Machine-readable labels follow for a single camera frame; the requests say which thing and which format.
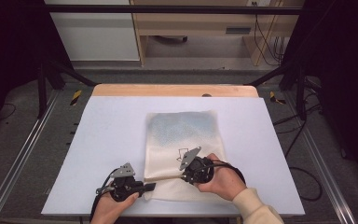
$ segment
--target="black line drawing on fabric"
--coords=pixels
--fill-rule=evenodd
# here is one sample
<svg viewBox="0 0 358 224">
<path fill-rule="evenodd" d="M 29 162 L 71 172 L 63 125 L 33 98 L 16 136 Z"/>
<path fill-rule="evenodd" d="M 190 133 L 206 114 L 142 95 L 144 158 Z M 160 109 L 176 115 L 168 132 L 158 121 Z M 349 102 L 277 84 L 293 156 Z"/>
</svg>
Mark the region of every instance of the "black line drawing on fabric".
<svg viewBox="0 0 358 224">
<path fill-rule="evenodd" d="M 182 159 L 183 159 L 182 156 L 185 155 L 185 153 L 188 152 L 188 147 L 179 148 L 178 151 L 179 151 L 179 157 L 176 158 L 176 160 L 177 160 L 177 161 L 182 161 Z"/>
</svg>

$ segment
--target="white cabinet panel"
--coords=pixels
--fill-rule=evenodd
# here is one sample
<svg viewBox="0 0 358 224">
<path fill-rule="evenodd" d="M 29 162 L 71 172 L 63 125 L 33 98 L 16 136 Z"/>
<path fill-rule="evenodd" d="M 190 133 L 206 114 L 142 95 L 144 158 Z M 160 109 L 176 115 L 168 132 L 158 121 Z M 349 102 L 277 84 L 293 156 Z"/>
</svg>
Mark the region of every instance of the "white cabinet panel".
<svg viewBox="0 0 358 224">
<path fill-rule="evenodd" d="M 46 4 L 128 5 L 126 0 L 45 0 Z M 139 61 L 130 13 L 51 13 L 71 61 Z"/>
</svg>

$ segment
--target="human arm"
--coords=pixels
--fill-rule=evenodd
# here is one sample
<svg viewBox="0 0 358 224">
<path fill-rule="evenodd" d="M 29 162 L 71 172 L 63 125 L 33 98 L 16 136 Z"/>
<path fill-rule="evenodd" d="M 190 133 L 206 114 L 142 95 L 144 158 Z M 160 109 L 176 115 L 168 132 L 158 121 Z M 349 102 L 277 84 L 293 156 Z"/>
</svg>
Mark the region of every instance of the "human arm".
<svg viewBox="0 0 358 224">
<path fill-rule="evenodd" d="M 116 202 L 109 193 L 101 196 L 90 224 L 113 224 L 127 208 L 133 205 L 139 193 L 133 193 L 123 202 Z"/>
<path fill-rule="evenodd" d="M 213 153 L 208 159 L 218 163 Z M 215 167 L 213 179 L 206 184 L 195 184 L 201 192 L 212 192 L 232 201 L 240 210 L 244 223 L 283 223 L 271 206 L 261 202 L 255 189 L 248 189 L 240 177 L 227 167 Z"/>
</svg>

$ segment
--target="folded cloth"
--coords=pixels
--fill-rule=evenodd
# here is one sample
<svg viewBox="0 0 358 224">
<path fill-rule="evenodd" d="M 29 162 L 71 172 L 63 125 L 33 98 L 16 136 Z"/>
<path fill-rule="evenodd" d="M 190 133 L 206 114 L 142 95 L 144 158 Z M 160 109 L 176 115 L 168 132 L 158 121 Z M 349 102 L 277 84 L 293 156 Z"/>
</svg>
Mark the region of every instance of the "folded cloth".
<svg viewBox="0 0 358 224">
<path fill-rule="evenodd" d="M 149 178 L 180 175 L 183 155 L 195 147 L 201 147 L 201 158 L 214 153 L 221 161 L 226 160 L 213 111 L 153 113 L 147 115 L 146 123 L 145 182 Z M 199 192 L 180 178 L 156 183 L 155 190 L 145 193 L 147 200 L 227 202 L 213 193 Z"/>
</svg>

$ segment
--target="person's left hand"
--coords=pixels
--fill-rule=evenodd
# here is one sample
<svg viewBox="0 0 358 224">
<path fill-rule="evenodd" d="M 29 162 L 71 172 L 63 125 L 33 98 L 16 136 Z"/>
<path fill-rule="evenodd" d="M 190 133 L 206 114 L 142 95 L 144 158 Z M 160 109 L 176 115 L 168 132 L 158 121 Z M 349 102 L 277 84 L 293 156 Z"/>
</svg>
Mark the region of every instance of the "person's left hand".
<svg viewBox="0 0 358 224">
<path fill-rule="evenodd" d="M 118 203 L 113 200 L 110 193 L 105 193 L 98 201 L 91 224 L 115 223 L 121 213 L 133 205 L 138 197 L 139 193 L 133 193 L 125 201 Z"/>
</svg>

